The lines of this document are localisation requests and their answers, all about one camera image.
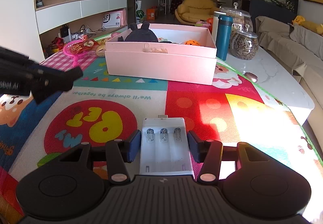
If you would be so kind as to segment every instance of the red circle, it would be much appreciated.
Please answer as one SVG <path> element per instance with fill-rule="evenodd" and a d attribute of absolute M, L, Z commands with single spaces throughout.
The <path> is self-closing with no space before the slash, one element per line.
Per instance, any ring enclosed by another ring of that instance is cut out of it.
<path fill-rule="evenodd" d="M 83 117 L 89 115 L 90 111 L 88 109 L 90 107 L 99 107 L 102 109 L 102 112 L 98 119 L 93 122 L 83 120 Z M 117 112 L 122 120 L 122 132 L 117 137 L 118 139 L 127 139 L 130 136 L 130 134 L 137 129 L 137 120 L 135 115 L 124 105 L 108 100 L 84 100 L 66 107 L 49 124 L 44 138 L 45 152 L 47 154 L 50 154 L 53 152 L 65 152 L 66 150 L 68 150 L 70 147 L 65 148 L 63 146 L 64 138 L 68 133 L 70 133 L 71 137 L 73 138 L 75 138 L 78 134 L 82 134 L 82 139 L 80 140 L 80 143 L 89 142 L 94 147 L 103 146 L 104 143 L 97 143 L 90 138 L 89 129 L 95 123 L 100 122 L 102 120 L 102 114 L 107 111 Z M 80 112 L 83 112 L 83 116 L 80 119 L 82 125 L 79 127 L 67 126 L 66 122 L 70 119 L 73 119 L 73 117 Z M 63 130 L 65 133 L 64 136 L 62 135 L 62 139 L 60 139 L 59 137 L 56 138 L 55 136 Z"/>

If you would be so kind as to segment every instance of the yellow armchair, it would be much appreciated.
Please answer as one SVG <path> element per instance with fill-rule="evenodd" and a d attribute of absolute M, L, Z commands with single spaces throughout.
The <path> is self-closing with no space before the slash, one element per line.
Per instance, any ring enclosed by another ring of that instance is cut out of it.
<path fill-rule="evenodd" d="M 213 12 L 218 10 L 212 0 L 184 0 L 175 16 L 184 25 L 195 25 L 197 21 L 213 18 Z"/>

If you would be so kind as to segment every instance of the teal thermos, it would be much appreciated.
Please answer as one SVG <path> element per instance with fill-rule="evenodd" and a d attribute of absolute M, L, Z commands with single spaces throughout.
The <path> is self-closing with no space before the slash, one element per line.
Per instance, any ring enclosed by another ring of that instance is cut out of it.
<path fill-rule="evenodd" d="M 226 60 L 228 54 L 228 48 L 230 44 L 230 35 L 232 30 L 233 19 L 232 17 L 220 15 L 218 32 L 216 35 L 216 57 Z"/>

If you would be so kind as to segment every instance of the beige sofa cover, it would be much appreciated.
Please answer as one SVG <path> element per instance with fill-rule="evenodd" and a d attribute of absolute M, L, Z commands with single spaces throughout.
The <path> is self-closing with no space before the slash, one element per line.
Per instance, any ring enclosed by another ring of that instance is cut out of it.
<path fill-rule="evenodd" d="M 315 104 L 314 110 L 309 115 L 308 122 L 323 149 L 323 61 L 312 52 L 319 54 L 317 47 L 321 43 L 321 36 L 313 33 L 318 37 L 314 40 L 311 38 L 310 42 L 313 48 L 310 51 L 290 38 L 289 25 L 277 20 L 268 17 L 257 17 L 256 30 L 259 35 L 259 45 L 274 53 L 280 60 L 279 62 L 283 62 L 282 65 L 288 72 L 293 74 L 293 71 L 296 71 L 302 77 L 300 84 Z M 291 36 L 293 39 L 300 41 L 301 39 L 295 37 L 296 35 L 299 35 L 299 30 L 296 31 L 296 34 L 293 31 Z"/>

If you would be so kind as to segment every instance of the white triangle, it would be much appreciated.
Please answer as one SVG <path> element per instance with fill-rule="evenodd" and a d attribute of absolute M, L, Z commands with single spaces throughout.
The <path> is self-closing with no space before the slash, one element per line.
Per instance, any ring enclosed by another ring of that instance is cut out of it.
<path fill-rule="evenodd" d="M 136 83 L 145 83 L 145 81 L 143 81 L 143 79 L 141 78 L 141 79 L 137 80 Z"/>

